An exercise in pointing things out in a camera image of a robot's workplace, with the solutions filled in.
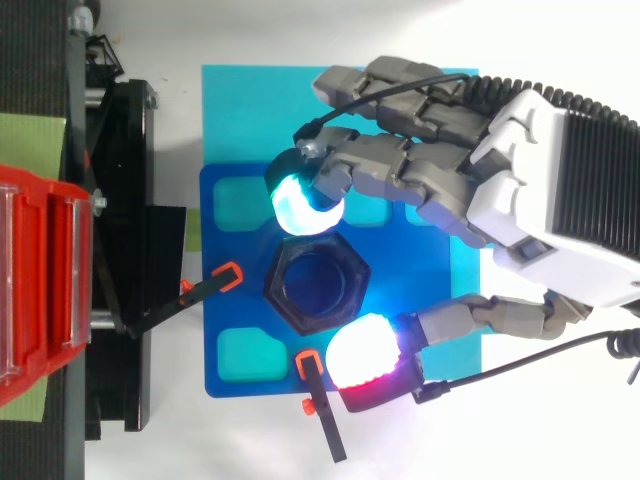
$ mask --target blue plastic board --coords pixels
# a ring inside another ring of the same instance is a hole
[[[262,182],[291,135],[328,111],[310,84],[321,67],[203,67],[205,167],[200,174],[203,275],[236,261],[245,281],[204,303],[205,386],[214,397],[307,391],[295,355],[316,349],[324,359],[335,333],[299,336],[264,300],[264,278],[286,234]],[[374,122],[345,117],[334,124],[376,133]],[[479,254],[425,225],[402,204],[346,199],[336,227],[369,264],[372,275],[361,313],[394,316],[479,289]],[[426,349],[427,379],[481,370],[479,334]],[[335,390],[328,375],[327,389]]]

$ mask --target black clamp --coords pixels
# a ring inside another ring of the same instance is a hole
[[[296,356],[298,373],[302,380],[309,384],[310,399],[302,402],[302,408],[307,415],[318,414],[324,435],[331,451],[334,463],[347,459],[336,419],[333,416],[327,391],[322,383],[322,364],[315,350],[305,350]]]
[[[211,278],[191,285],[182,281],[183,293],[175,300],[164,304],[160,308],[149,312],[139,321],[127,326],[127,333],[131,338],[139,338],[153,327],[177,315],[183,310],[200,303],[217,292],[227,292],[242,283],[242,270],[234,262],[228,262],[215,269]]]

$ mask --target red plastic container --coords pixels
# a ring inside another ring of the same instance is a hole
[[[89,340],[92,225],[83,189],[0,166],[0,406]]]

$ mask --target green tape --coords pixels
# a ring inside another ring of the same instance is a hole
[[[0,420],[42,422],[47,399],[47,377],[43,377],[29,391],[0,408]]]
[[[0,113],[0,164],[57,179],[64,118]]]
[[[187,209],[187,238],[185,240],[187,252],[202,251],[202,237],[200,235],[200,209]]]

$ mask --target screw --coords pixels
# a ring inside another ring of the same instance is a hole
[[[149,92],[147,95],[147,108],[151,110],[157,110],[160,106],[160,97],[154,91]]]
[[[302,155],[307,158],[319,158],[320,156],[322,156],[320,146],[314,141],[300,142],[299,148],[302,152]]]
[[[107,208],[107,199],[102,196],[99,188],[91,195],[91,208],[96,217],[102,215],[102,210]]]
[[[93,15],[89,7],[79,5],[73,9],[73,13],[68,19],[69,30],[72,33],[83,37],[90,37],[93,34]]]

